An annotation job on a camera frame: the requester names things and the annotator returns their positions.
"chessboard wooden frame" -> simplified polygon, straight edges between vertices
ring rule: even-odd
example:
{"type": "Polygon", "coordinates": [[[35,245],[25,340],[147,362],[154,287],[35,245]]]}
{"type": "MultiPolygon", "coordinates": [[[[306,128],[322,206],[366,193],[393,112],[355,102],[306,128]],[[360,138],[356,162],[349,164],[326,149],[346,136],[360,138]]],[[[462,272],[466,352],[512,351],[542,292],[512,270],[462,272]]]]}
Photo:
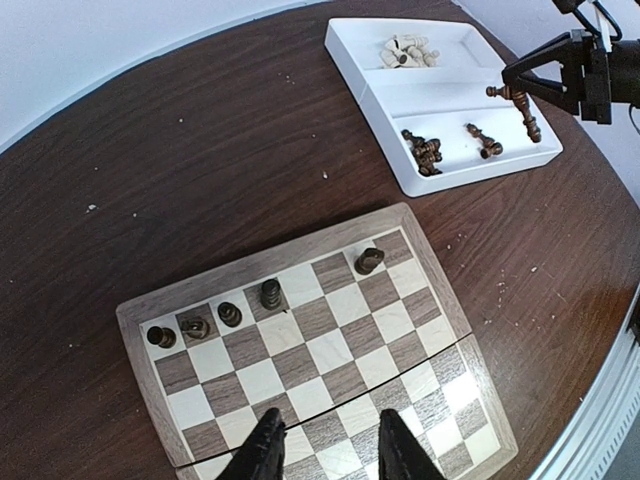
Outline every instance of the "chessboard wooden frame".
{"type": "Polygon", "coordinates": [[[456,338],[471,333],[471,326],[453,288],[417,218],[406,203],[398,203],[240,258],[118,306],[116,315],[133,372],[151,421],[174,467],[193,463],[193,460],[182,444],[181,435],[175,425],[167,420],[171,415],[147,356],[140,325],[186,305],[239,288],[256,278],[311,261],[323,254],[398,227],[404,229],[409,243],[415,250],[456,338]]]}

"chess pawn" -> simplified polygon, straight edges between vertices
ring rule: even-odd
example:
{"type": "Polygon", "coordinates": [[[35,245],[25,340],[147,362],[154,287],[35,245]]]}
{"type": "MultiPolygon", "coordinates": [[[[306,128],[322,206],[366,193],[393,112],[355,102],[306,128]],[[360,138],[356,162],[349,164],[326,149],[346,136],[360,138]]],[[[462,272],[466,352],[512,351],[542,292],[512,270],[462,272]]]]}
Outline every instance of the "chess pawn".
{"type": "Polygon", "coordinates": [[[369,275],[384,260],[384,252],[377,248],[367,248],[356,259],[354,268],[360,275],[369,275]]]}
{"type": "Polygon", "coordinates": [[[398,68],[401,67],[400,62],[398,62],[398,58],[391,50],[383,50],[380,52],[380,58],[384,62],[385,68],[398,68]]]}
{"type": "Polygon", "coordinates": [[[147,331],[147,341],[160,348],[171,348],[176,344],[176,334],[166,327],[151,327],[147,331]]]}
{"type": "Polygon", "coordinates": [[[275,278],[266,280],[260,286],[260,303],[267,310],[277,310],[282,304],[282,289],[275,278]]]}
{"type": "Polygon", "coordinates": [[[427,37],[420,35],[394,35],[393,39],[400,50],[405,50],[408,47],[426,47],[429,43],[429,39],[427,37]]]}
{"type": "Polygon", "coordinates": [[[202,340],[209,335],[211,327],[204,320],[183,320],[180,322],[180,331],[194,340],[202,340]]]}
{"type": "Polygon", "coordinates": [[[424,63],[424,59],[422,58],[422,51],[419,50],[416,47],[409,47],[407,48],[407,53],[411,56],[411,58],[413,58],[419,66],[421,67],[425,67],[425,63],[424,63]]]}
{"type": "Polygon", "coordinates": [[[242,312],[233,303],[222,302],[218,305],[218,317],[227,327],[237,327],[242,322],[242,312]]]}

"cable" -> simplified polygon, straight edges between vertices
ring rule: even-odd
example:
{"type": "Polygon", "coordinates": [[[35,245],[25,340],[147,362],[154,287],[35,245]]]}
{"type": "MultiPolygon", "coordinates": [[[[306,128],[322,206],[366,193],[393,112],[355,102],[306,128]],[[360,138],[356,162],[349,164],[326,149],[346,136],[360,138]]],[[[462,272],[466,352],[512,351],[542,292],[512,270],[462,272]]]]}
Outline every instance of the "cable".
{"type": "Polygon", "coordinates": [[[638,127],[638,124],[633,119],[633,115],[632,115],[633,108],[634,108],[633,105],[629,105],[629,120],[631,120],[631,125],[633,125],[633,128],[635,128],[638,135],[640,135],[640,127],[638,127]]]}

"chess square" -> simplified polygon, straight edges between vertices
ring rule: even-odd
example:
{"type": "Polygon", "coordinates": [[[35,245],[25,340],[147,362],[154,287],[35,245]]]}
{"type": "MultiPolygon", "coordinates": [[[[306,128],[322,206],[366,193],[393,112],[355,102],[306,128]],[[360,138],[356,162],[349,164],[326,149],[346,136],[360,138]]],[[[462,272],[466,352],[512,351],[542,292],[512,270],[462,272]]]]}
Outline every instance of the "chess square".
{"type": "Polygon", "coordinates": [[[478,385],[473,375],[469,372],[465,372],[446,385],[443,385],[442,392],[453,413],[459,412],[475,399],[480,398],[478,385]]]}
{"type": "Polygon", "coordinates": [[[167,395],[197,385],[198,377],[186,351],[156,360],[156,370],[167,395]]]}
{"type": "Polygon", "coordinates": [[[140,326],[143,332],[144,338],[144,346],[147,349],[147,353],[149,354],[149,358],[151,361],[160,360],[161,358],[170,357],[179,353],[185,349],[184,339],[182,335],[178,334],[180,328],[178,327],[178,321],[176,320],[175,315],[165,315],[160,318],[156,318],[155,320],[151,320],[150,322],[145,322],[140,326]],[[147,332],[152,327],[160,327],[160,328],[169,328],[174,333],[176,333],[176,343],[171,348],[162,348],[157,345],[151,345],[147,339],[147,332]]]}
{"type": "Polygon", "coordinates": [[[325,450],[348,438],[340,417],[335,411],[309,420],[302,425],[302,429],[315,452],[325,450]]]}
{"type": "Polygon", "coordinates": [[[400,299],[386,270],[371,274],[358,282],[358,286],[369,309],[374,313],[400,299]]]}
{"type": "Polygon", "coordinates": [[[455,346],[436,355],[429,363],[440,385],[446,385],[467,371],[462,356],[455,346]]]}
{"type": "Polygon", "coordinates": [[[379,436],[379,417],[374,426],[363,430],[351,437],[351,443],[353,445],[358,458],[363,465],[370,465],[378,460],[378,436],[379,436]]]}
{"type": "Polygon", "coordinates": [[[422,422],[420,421],[420,418],[418,418],[418,414],[416,413],[416,409],[413,405],[398,413],[414,437],[417,438],[424,433],[424,427],[422,426],[422,422]]]}
{"type": "Polygon", "coordinates": [[[357,284],[352,283],[327,295],[338,325],[347,325],[369,314],[369,306],[357,284]]]}
{"type": "MultiPolygon", "coordinates": [[[[355,269],[356,260],[358,260],[358,257],[360,257],[360,255],[362,255],[362,253],[367,248],[376,248],[375,244],[373,243],[373,240],[367,239],[362,242],[354,243],[352,245],[345,247],[342,250],[342,253],[347,259],[347,264],[351,269],[351,273],[353,274],[353,277],[356,279],[357,282],[359,282],[363,278],[367,278],[367,275],[360,275],[358,272],[356,272],[356,269],[355,269]]],[[[385,265],[383,262],[380,265],[378,265],[372,273],[379,273],[384,269],[385,269],[385,265]]]]}
{"type": "Polygon", "coordinates": [[[339,480],[363,467],[349,440],[317,452],[316,457],[329,480],[339,480]]]}
{"type": "Polygon", "coordinates": [[[440,388],[436,374],[429,362],[422,363],[405,372],[400,380],[413,403],[425,398],[440,388]]]}
{"type": "Polygon", "coordinates": [[[465,444],[474,465],[481,464],[500,450],[500,442],[491,424],[485,425],[467,438],[465,444]]]}
{"type": "Polygon", "coordinates": [[[333,330],[320,337],[307,342],[311,358],[321,374],[335,370],[336,368],[353,360],[347,342],[340,330],[333,330]]]}
{"type": "Polygon", "coordinates": [[[251,407],[240,408],[216,420],[229,448],[242,445],[258,423],[251,407]]]}
{"type": "Polygon", "coordinates": [[[211,313],[211,307],[209,307],[208,303],[205,303],[204,305],[198,305],[197,307],[190,308],[189,310],[181,313],[177,313],[176,319],[178,320],[178,325],[182,325],[183,322],[188,323],[192,321],[202,321],[209,325],[209,335],[202,339],[191,338],[189,335],[182,332],[182,337],[184,338],[184,343],[187,348],[194,345],[200,345],[203,342],[207,342],[213,338],[217,338],[220,336],[218,327],[213,321],[213,314],[211,313]]]}
{"type": "Polygon", "coordinates": [[[338,408],[337,412],[349,437],[377,426],[380,420],[376,406],[369,395],[363,395],[345,403],[338,408]]]}
{"type": "Polygon", "coordinates": [[[216,417],[249,405],[236,372],[203,383],[202,389],[216,417]]]}
{"type": "Polygon", "coordinates": [[[436,299],[429,287],[425,287],[422,290],[418,290],[404,297],[402,302],[407,312],[409,312],[409,317],[411,317],[411,321],[416,328],[425,323],[429,323],[441,315],[436,299]]]}
{"type": "Polygon", "coordinates": [[[300,421],[314,417],[333,406],[329,391],[320,377],[290,389],[287,395],[300,421]]]}
{"type": "Polygon", "coordinates": [[[327,476],[315,455],[287,465],[284,469],[287,480],[327,480],[327,476]]]}
{"type": "Polygon", "coordinates": [[[398,366],[398,370],[401,372],[406,372],[427,359],[427,352],[415,331],[411,331],[391,342],[389,351],[398,366]]]}
{"type": "Polygon", "coordinates": [[[284,385],[270,358],[238,370],[236,374],[251,405],[284,392],[284,385]]]}
{"type": "Polygon", "coordinates": [[[480,404],[480,400],[478,399],[475,399],[469,405],[456,413],[455,419],[458,424],[458,428],[460,428],[462,438],[465,440],[488,423],[487,417],[482,409],[482,405],[480,404]]]}
{"type": "Polygon", "coordinates": [[[214,418],[200,385],[169,395],[167,402],[180,430],[195,427],[214,418]]]}
{"type": "Polygon", "coordinates": [[[249,325],[255,325],[256,323],[256,319],[253,318],[253,313],[251,313],[251,308],[249,307],[247,297],[241,289],[225,292],[222,295],[211,299],[209,301],[209,305],[211,306],[211,310],[213,311],[213,319],[218,326],[220,335],[222,335],[223,337],[230,333],[237,332],[238,330],[242,330],[249,325]],[[223,302],[228,302],[235,305],[240,310],[240,313],[242,313],[242,320],[240,321],[240,325],[238,325],[237,327],[228,327],[222,322],[222,320],[220,320],[220,316],[218,315],[218,307],[223,302]]]}
{"type": "Polygon", "coordinates": [[[323,295],[313,268],[308,263],[291,267],[278,274],[282,290],[287,292],[290,308],[296,308],[323,295]]]}
{"type": "Polygon", "coordinates": [[[340,330],[355,358],[360,358],[384,345],[380,330],[371,315],[345,325],[340,330]]]}
{"type": "Polygon", "coordinates": [[[443,316],[418,327],[417,332],[430,357],[456,342],[451,325],[443,316]]]}
{"type": "Polygon", "coordinates": [[[229,462],[233,457],[230,453],[225,453],[224,455],[220,455],[219,457],[212,458],[207,460],[206,462],[200,462],[193,465],[195,469],[198,479],[201,480],[203,478],[218,478],[229,462]]]}
{"type": "Polygon", "coordinates": [[[400,411],[411,406],[411,399],[400,378],[394,378],[390,382],[371,390],[369,396],[373,400],[378,413],[388,408],[400,411]]]}
{"type": "Polygon", "coordinates": [[[291,311],[281,312],[258,323],[258,330],[271,356],[304,343],[291,311]]]}
{"type": "Polygon", "coordinates": [[[306,344],[279,353],[273,364],[287,390],[320,376],[306,344]]]}
{"type": "Polygon", "coordinates": [[[384,264],[387,268],[399,265],[413,257],[400,230],[378,237],[373,243],[376,248],[384,252],[384,264]]]}
{"type": "Polygon", "coordinates": [[[222,340],[236,370],[269,358],[257,325],[233,332],[222,337],[222,340]]]}
{"type": "Polygon", "coordinates": [[[233,371],[233,365],[227,349],[224,348],[222,338],[201,343],[187,352],[200,382],[206,382],[233,371]]]}
{"type": "Polygon", "coordinates": [[[464,443],[457,445],[438,457],[438,463],[446,478],[456,478],[473,467],[473,461],[464,443]]]}
{"type": "Polygon", "coordinates": [[[291,405],[291,401],[289,400],[289,397],[287,397],[286,393],[281,393],[280,395],[271,397],[264,402],[253,405],[252,408],[253,413],[255,413],[258,420],[260,420],[270,408],[277,408],[280,410],[280,416],[282,416],[282,421],[286,425],[295,425],[299,422],[298,416],[296,415],[293,405],[291,405]]]}
{"type": "Polygon", "coordinates": [[[453,417],[448,417],[444,422],[427,429],[427,438],[438,458],[463,442],[462,435],[460,435],[460,430],[453,417]]]}
{"type": "Polygon", "coordinates": [[[304,460],[313,455],[313,447],[309,443],[309,439],[302,430],[302,426],[298,425],[287,430],[284,437],[284,466],[304,460]]]}
{"type": "Polygon", "coordinates": [[[284,289],[281,289],[280,291],[282,303],[278,308],[276,308],[275,310],[267,310],[266,308],[264,308],[262,306],[262,303],[260,303],[260,289],[262,288],[262,283],[264,282],[252,285],[244,289],[244,296],[246,297],[247,303],[249,304],[249,310],[251,311],[251,314],[253,315],[253,318],[256,322],[261,322],[262,320],[271,318],[282,311],[289,310],[289,301],[284,289]]]}
{"type": "Polygon", "coordinates": [[[335,405],[347,402],[367,391],[367,386],[355,362],[349,362],[325,373],[322,378],[335,405]]]}
{"type": "Polygon", "coordinates": [[[400,301],[373,312],[373,319],[386,343],[391,343],[413,331],[413,323],[404,304],[400,301]]]}
{"type": "Polygon", "coordinates": [[[187,428],[182,433],[196,461],[212,457],[227,449],[227,443],[215,420],[187,428]]]}
{"type": "Polygon", "coordinates": [[[342,253],[318,260],[311,266],[325,294],[346,287],[355,281],[347,265],[347,259],[342,253]]]}
{"type": "Polygon", "coordinates": [[[302,337],[307,342],[338,328],[336,319],[324,297],[294,308],[292,311],[302,337]]]}
{"type": "Polygon", "coordinates": [[[416,409],[418,418],[426,431],[442,423],[447,418],[453,419],[451,410],[449,410],[447,401],[440,389],[415,402],[413,408],[416,409]]]}
{"type": "Polygon", "coordinates": [[[387,271],[400,298],[404,298],[428,286],[427,278],[422,273],[422,268],[415,258],[388,268],[387,271]]]}
{"type": "Polygon", "coordinates": [[[358,358],[356,365],[369,388],[377,387],[399,373],[386,346],[358,358]]]}

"pile of chess pieces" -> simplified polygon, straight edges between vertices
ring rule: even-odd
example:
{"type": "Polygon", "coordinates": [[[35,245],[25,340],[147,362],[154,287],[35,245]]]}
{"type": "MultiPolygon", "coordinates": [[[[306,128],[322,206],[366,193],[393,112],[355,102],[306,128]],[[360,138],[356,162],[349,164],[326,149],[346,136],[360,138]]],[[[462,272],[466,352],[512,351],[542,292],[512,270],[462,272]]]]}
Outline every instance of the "pile of chess pieces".
{"type": "Polygon", "coordinates": [[[429,39],[420,35],[394,35],[384,45],[380,58],[385,68],[435,67],[438,50],[429,50],[429,39]]]}
{"type": "Polygon", "coordinates": [[[418,164],[418,172],[425,176],[438,175],[442,173],[438,170],[434,163],[442,161],[442,154],[440,153],[440,140],[432,138],[426,140],[424,137],[415,136],[409,130],[402,130],[400,132],[402,138],[405,139],[411,154],[418,164]]]}

